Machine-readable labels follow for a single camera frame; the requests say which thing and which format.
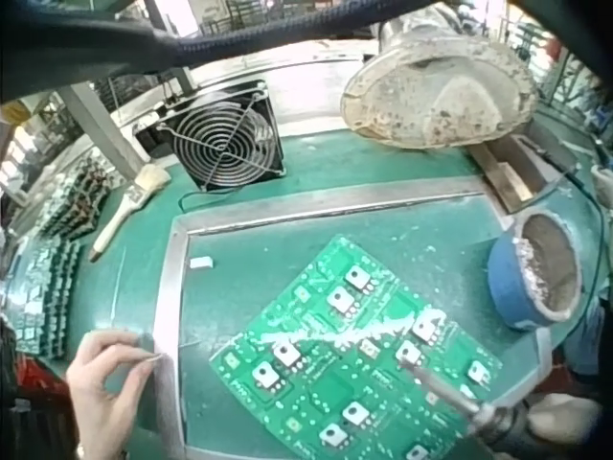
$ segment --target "yellow object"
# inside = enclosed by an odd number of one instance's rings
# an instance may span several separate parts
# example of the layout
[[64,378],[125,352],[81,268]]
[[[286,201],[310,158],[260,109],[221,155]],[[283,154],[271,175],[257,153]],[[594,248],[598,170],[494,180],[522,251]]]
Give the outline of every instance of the yellow object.
[[30,112],[30,109],[28,109],[28,107],[26,107],[26,105],[18,99],[8,103],[3,103],[0,107],[0,112],[2,113],[2,119],[14,127],[23,125],[32,118],[32,112]]
[[122,223],[134,212],[145,206],[153,194],[170,182],[170,174],[163,168],[147,164],[140,170],[134,183],[125,189],[122,202],[113,218],[96,238],[89,252],[90,262],[95,262],[111,242]]

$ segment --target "bracelet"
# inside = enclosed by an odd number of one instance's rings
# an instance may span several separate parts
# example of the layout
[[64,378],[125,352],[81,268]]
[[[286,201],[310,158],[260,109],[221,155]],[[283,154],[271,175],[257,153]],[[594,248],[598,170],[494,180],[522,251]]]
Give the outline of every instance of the bracelet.
[[[83,445],[81,443],[77,445],[77,450],[75,451],[75,458],[76,460],[86,460],[85,449],[83,448]],[[129,453],[127,453],[125,450],[122,450],[122,452],[119,454],[118,460],[129,460],[129,458]]]

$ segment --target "brush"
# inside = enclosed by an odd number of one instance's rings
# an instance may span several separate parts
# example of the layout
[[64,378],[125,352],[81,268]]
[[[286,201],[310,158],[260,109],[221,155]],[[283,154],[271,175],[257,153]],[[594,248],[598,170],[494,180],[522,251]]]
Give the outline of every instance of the brush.
[[89,251],[89,261],[95,262],[113,239],[122,223],[134,212],[143,208],[153,194],[170,182],[170,175],[159,166],[147,164],[125,189],[122,202],[113,218],[106,224]]

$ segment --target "stacked circuit board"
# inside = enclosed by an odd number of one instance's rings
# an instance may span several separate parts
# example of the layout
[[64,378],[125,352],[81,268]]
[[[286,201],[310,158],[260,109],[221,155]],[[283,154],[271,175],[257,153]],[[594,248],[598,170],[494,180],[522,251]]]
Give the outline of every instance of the stacked circuit board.
[[58,237],[33,241],[22,288],[24,302],[7,316],[15,330],[17,351],[47,358],[63,357],[70,292],[80,242]]
[[59,177],[45,201],[36,223],[39,235],[73,240],[92,232],[109,192],[110,180],[102,163],[91,156],[81,158],[74,169]]
[[466,421],[402,359],[481,400],[501,368],[443,310],[337,237],[212,365],[305,459],[443,458]]

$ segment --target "cooling fan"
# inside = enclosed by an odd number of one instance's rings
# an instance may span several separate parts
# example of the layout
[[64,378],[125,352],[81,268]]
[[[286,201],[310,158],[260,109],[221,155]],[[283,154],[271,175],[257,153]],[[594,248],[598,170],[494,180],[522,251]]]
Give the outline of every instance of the cooling fan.
[[159,121],[137,138],[146,150],[160,142],[170,146],[201,190],[284,175],[277,124],[261,80],[199,94],[158,113]]

